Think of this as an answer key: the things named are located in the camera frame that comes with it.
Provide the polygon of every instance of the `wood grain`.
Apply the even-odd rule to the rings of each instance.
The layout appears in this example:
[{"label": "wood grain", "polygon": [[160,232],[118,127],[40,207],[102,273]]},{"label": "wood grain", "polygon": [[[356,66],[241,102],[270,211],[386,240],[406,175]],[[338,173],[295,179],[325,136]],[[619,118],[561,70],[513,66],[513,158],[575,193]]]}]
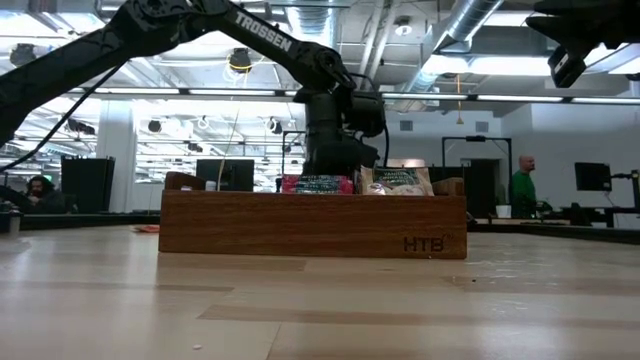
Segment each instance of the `wood grain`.
[{"label": "wood grain", "polygon": [[441,196],[464,196],[464,179],[449,178],[436,181],[433,184],[433,193]]},{"label": "wood grain", "polygon": [[162,252],[464,259],[464,197],[165,190]]},{"label": "wood grain", "polygon": [[176,171],[169,171],[164,179],[165,190],[180,190],[183,186],[188,186],[192,190],[204,190],[206,181],[199,177],[184,174]]}]

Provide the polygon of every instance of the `white cup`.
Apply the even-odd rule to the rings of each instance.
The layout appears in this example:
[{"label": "white cup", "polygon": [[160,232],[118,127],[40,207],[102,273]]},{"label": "white cup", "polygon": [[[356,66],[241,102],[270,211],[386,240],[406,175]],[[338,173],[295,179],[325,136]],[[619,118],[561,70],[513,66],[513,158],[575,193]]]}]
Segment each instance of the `white cup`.
[{"label": "white cup", "polygon": [[207,180],[204,185],[205,191],[216,191],[216,182],[212,180]]},{"label": "white cup", "polygon": [[496,215],[502,219],[511,219],[511,205],[496,206]]}]

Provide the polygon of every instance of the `wooden table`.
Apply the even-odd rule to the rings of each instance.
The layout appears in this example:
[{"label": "wooden table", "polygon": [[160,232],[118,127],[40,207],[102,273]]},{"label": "wooden table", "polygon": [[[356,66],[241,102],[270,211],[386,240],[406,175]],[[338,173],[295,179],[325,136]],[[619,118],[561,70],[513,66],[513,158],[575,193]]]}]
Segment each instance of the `wooden table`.
[{"label": "wooden table", "polygon": [[640,359],[640,247],[471,233],[466,261],[157,248],[128,227],[1,240],[0,358]]}]

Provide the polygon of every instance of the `person with headphones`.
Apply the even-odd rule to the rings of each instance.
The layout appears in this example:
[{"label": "person with headphones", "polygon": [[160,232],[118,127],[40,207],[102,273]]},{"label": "person with headphones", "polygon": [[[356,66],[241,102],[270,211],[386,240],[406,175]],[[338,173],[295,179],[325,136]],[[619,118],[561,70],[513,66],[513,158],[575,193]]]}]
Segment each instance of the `person with headphones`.
[{"label": "person with headphones", "polygon": [[55,190],[53,183],[42,175],[34,176],[27,184],[27,197],[33,205],[32,213],[64,214],[64,195]]}]

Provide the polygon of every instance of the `bald man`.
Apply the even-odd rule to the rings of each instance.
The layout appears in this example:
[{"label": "bald man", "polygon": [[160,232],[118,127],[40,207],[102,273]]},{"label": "bald man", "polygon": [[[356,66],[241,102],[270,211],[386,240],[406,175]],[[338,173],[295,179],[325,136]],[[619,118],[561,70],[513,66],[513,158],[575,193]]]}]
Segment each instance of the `bald man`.
[{"label": "bald man", "polygon": [[536,215],[536,187],[531,180],[531,172],[536,169],[536,161],[533,156],[520,156],[518,160],[520,170],[511,177],[511,217],[530,219]]}]

